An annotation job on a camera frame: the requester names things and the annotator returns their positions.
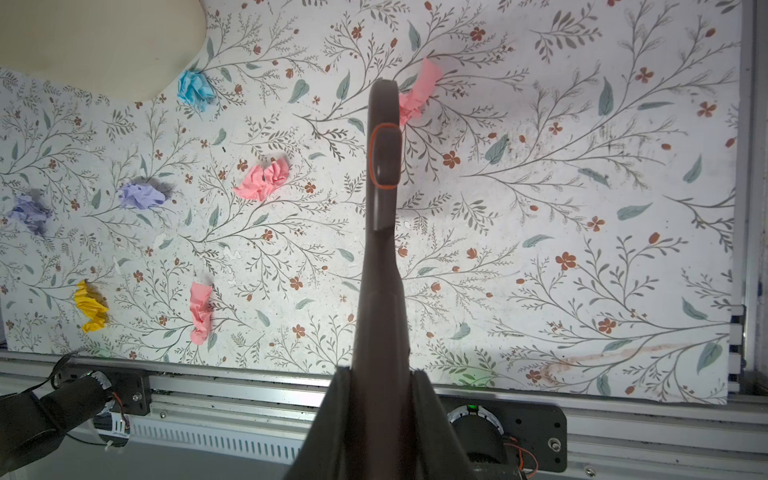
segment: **bolt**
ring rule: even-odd
[[[557,439],[549,439],[548,445],[549,445],[549,448],[555,453],[560,452],[560,450],[562,449],[560,440],[557,440]]]

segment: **leaf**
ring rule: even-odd
[[[208,37],[208,43],[205,45],[205,49],[208,52],[208,61],[214,57],[214,41]]]
[[[598,392],[602,396],[611,396],[611,386],[608,385],[608,375],[598,377]]]
[[[216,210],[210,215],[210,218],[208,218],[208,224],[212,227],[215,227],[219,223],[219,207],[216,207]]]
[[[419,47],[422,46],[422,36],[419,35],[418,31],[416,31],[413,23],[408,22],[408,25],[408,38],[411,39],[411,51],[419,50]]]
[[[216,333],[211,333],[208,336],[208,351],[210,351],[210,349],[212,349],[214,345],[216,345],[216,340],[218,339],[219,339],[219,336]]]
[[[706,369],[708,366],[715,363],[715,360],[717,360],[722,353],[723,347],[719,343],[709,342],[706,344],[704,349],[701,350],[701,355],[699,355],[699,362],[696,365],[696,373],[701,372],[701,370]]]
[[[350,282],[343,281],[343,282],[341,282],[341,284],[344,285],[345,287],[347,287],[350,290],[355,290],[356,292],[360,291],[359,288],[357,288],[356,286],[352,285]]]
[[[346,121],[355,127],[357,127],[358,130],[360,130],[360,133],[364,134],[366,132],[365,127],[363,127],[362,122],[358,120],[357,118],[347,118]]]
[[[592,180],[598,182],[599,184],[603,184],[606,187],[611,188],[611,185],[608,185],[608,179],[603,174],[599,174],[598,172],[592,170],[591,168],[579,168],[578,173],[582,175],[586,175],[587,177],[590,177]]]
[[[310,86],[304,81],[299,80],[296,85],[293,86],[293,93],[290,95],[288,103],[295,104],[301,97],[306,95],[310,91]]]
[[[491,145],[488,151],[485,152],[485,159],[491,164],[496,165],[501,161],[504,153],[507,151],[507,144],[509,143],[509,135],[503,134],[496,143]]]
[[[346,260],[348,262],[354,262],[355,261],[355,256],[352,255],[351,252],[348,252],[347,250],[344,250],[343,248],[337,248],[337,250],[339,251],[339,253],[341,253],[341,256],[344,257],[344,260]]]
[[[672,105],[673,103],[671,101],[649,101],[644,104],[640,104],[639,107],[637,107],[638,110],[648,110],[649,108],[659,108],[664,107],[666,105]]]
[[[262,215],[261,217],[257,218],[255,222],[253,222],[253,225],[254,225],[254,226],[256,226],[256,225],[261,225],[262,223],[264,223],[264,222],[266,221],[266,218],[267,218],[268,216],[269,216],[269,214],[264,214],[264,215]]]
[[[696,310],[694,306],[688,303],[688,301],[684,298],[683,298],[683,313],[685,313],[692,319],[697,319],[697,320],[707,319],[706,313],[702,313],[699,310]]]
[[[472,329],[469,328],[469,325],[467,325],[465,322],[462,322],[461,325],[458,326],[458,331],[453,334],[451,337],[451,340],[460,340],[469,335],[469,332]]]
[[[346,100],[346,95],[349,93],[349,72],[346,72],[346,76],[343,80],[341,80],[341,83],[339,83],[339,87],[336,89],[336,98],[339,100]]]
[[[96,192],[93,198],[91,198],[91,206],[93,206],[93,208],[98,208],[99,205],[101,205],[101,188]]]
[[[701,175],[701,155],[699,155],[699,159],[694,162],[688,173],[683,176],[683,180],[687,184],[692,184],[699,175]]]
[[[149,219],[147,219],[147,218],[146,218],[144,215],[142,215],[142,214],[136,214],[136,216],[137,216],[137,217],[139,217],[139,218],[141,218],[141,219],[144,221],[144,223],[146,223],[146,224],[147,224],[147,225],[149,225],[150,227],[152,226],[152,223],[150,223]]]
[[[600,94],[600,101],[598,103],[598,113],[600,115],[608,115],[614,109],[614,89],[611,84],[608,83],[608,79],[603,77],[605,85],[603,86],[603,92]]]
[[[413,84],[416,83],[416,77],[417,75],[413,75],[412,77],[406,78],[402,83],[400,84],[400,88],[398,88],[398,91],[406,91],[409,90]]]
[[[261,320],[261,323],[263,323],[264,326],[270,325],[270,318],[264,315],[261,310],[257,310],[256,315],[259,317],[259,320]]]
[[[608,343],[605,348],[603,349],[603,352],[613,352],[614,350],[620,349],[622,346],[627,345],[628,343],[632,343],[632,340],[630,339],[624,339],[624,340],[616,340],[615,342]]]
[[[533,237],[531,237],[531,238],[527,239],[525,242],[523,242],[523,248],[531,248],[536,243],[539,243],[542,240],[547,240],[547,239],[550,239],[550,238],[554,238],[554,237],[550,237],[549,235],[541,235],[541,234],[540,235],[534,235]]]
[[[631,218],[635,218],[637,215],[642,214],[645,210],[647,210],[648,207],[653,204],[654,203],[651,202],[648,205],[630,205],[629,207],[620,208],[618,212],[616,212],[616,216],[619,220],[629,220]]]
[[[308,304],[310,304],[310,303],[312,303],[314,301],[315,300],[312,300],[311,298],[305,298],[304,300],[302,300],[302,301],[300,301],[300,302],[298,302],[296,304],[296,310],[301,310],[302,308],[304,308],[305,306],[307,306]]]
[[[227,138],[227,131],[224,130],[223,128],[220,128],[219,129],[219,136],[216,137],[216,141],[214,141],[211,145],[218,145],[221,142],[223,142],[225,138]]]

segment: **red flower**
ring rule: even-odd
[[[705,101],[701,102],[699,106],[701,107],[701,110],[699,110],[699,113],[697,113],[697,115],[700,117],[703,115],[704,117],[709,118],[712,116],[712,112],[714,112],[715,109],[717,109],[717,105],[715,104],[710,105]]]
[[[541,372],[538,370],[531,370],[529,373],[525,374],[525,378],[531,380],[533,383],[536,383],[541,380]]]
[[[605,225],[605,220],[600,220],[597,217],[592,217],[592,221],[587,222],[587,228],[591,228],[595,232],[600,231],[600,225]]]
[[[485,35],[485,30],[482,30],[480,27],[475,27],[475,29],[469,33],[469,36],[472,37],[472,40],[474,41],[481,41],[483,35]]]
[[[561,257],[555,257],[554,261],[557,263],[560,263],[561,268],[563,270],[568,270],[569,268],[576,268],[576,256],[571,255],[568,252],[563,252],[563,255]]]
[[[560,127],[560,122],[554,122],[551,127],[549,127],[549,131],[552,132],[553,135],[557,135],[559,131],[563,131],[563,127]]]
[[[306,333],[304,333],[304,327],[301,325],[294,326],[293,332],[296,334],[297,339],[300,339],[301,337],[306,336]]]
[[[642,67],[640,69],[640,73],[634,76],[635,80],[642,81],[643,83],[648,83],[648,79],[654,76],[654,73],[652,71],[648,71],[648,67]]]
[[[443,158],[442,164],[447,166],[448,168],[453,168],[462,162],[462,159],[459,157],[456,157],[456,152],[454,152],[453,150],[451,150],[447,154],[443,154],[442,158]]]
[[[602,322],[598,322],[598,325],[600,330],[603,333],[607,333],[608,335],[611,334],[612,329],[616,328],[616,322],[611,319],[605,319]]]

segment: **floral tablecloth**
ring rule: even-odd
[[[291,372],[351,358],[366,105],[443,71],[404,129],[396,252],[433,381],[725,402],[737,0],[209,0],[205,111],[0,71],[9,348]],[[263,203],[233,194],[286,156]],[[115,192],[167,193],[124,210]],[[87,280],[108,326],[83,333]],[[190,342],[190,285],[214,286]]]

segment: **orange ring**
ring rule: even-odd
[[[398,131],[400,129],[399,125],[390,124],[390,123],[378,124],[376,125],[376,128],[373,129],[373,132],[371,133],[371,143],[368,146],[368,176],[371,177],[371,181],[373,182],[374,185],[376,185],[376,188],[380,190],[394,190],[400,184],[401,172],[398,172],[397,183],[394,185],[379,185],[379,182],[376,181],[376,176],[373,174],[373,141],[376,138],[376,133],[378,133],[381,127],[394,127],[394,128],[397,128]]]

